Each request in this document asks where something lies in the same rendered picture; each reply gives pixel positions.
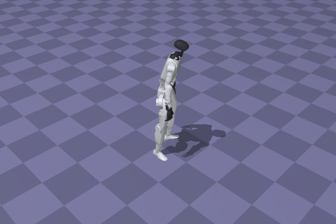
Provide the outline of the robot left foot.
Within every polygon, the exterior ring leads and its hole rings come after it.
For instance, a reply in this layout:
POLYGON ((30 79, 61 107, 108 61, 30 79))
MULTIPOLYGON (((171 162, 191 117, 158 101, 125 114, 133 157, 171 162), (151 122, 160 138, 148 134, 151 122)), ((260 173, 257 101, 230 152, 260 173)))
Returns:
POLYGON ((167 139, 173 139, 173 138, 178 138, 178 137, 179 137, 179 135, 177 135, 177 134, 170 134, 170 136, 165 134, 164 139, 167 140, 167 139))

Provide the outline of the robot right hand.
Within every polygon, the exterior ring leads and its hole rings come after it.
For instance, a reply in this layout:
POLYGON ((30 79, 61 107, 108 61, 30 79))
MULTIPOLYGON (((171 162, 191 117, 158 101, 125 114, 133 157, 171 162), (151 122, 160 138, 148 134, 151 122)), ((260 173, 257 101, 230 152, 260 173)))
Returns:
POLYGON ((169 121, 173 117, 173 110, 172 107, 169 109, 168 105, 166 105, 166 110, 167 110, 167 119, 165 121, 169 121))

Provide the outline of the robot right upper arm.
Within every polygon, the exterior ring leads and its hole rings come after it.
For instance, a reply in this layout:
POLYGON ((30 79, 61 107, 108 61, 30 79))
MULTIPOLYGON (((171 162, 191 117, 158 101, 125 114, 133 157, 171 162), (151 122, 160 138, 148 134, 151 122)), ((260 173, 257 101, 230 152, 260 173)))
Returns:
POLYGON ((167 69, 166 69, 166 78, 165 78, 164 88, 166 88, 166 86, 171 86, 172 87, 170 82, 173 79, 175 69, 176 69, 175 63, 170 62, 169 65, 167 66, 167 69))

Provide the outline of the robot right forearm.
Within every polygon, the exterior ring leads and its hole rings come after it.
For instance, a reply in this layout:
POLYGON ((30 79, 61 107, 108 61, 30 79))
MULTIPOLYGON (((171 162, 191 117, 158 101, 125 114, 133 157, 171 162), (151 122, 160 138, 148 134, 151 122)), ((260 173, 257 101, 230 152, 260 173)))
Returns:
POLYGON ((165 92, 164 92, 164 95, 165 95, 165 107, 166 105, 168 105, 169 109, 172 107, 172 104, 171 104, 171 95, 172 95, 172 87, 171 86, 166 86, 165 88, 165 92))

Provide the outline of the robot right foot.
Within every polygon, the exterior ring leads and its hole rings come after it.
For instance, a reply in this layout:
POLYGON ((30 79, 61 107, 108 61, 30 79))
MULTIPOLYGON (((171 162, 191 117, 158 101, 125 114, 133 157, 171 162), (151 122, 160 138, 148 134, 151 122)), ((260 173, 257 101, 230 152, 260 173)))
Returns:
POLYGON ((153 150, 153 154, 163 161, 168 160, 168 158, 162 152, 157 153, 156 149, 153 150))

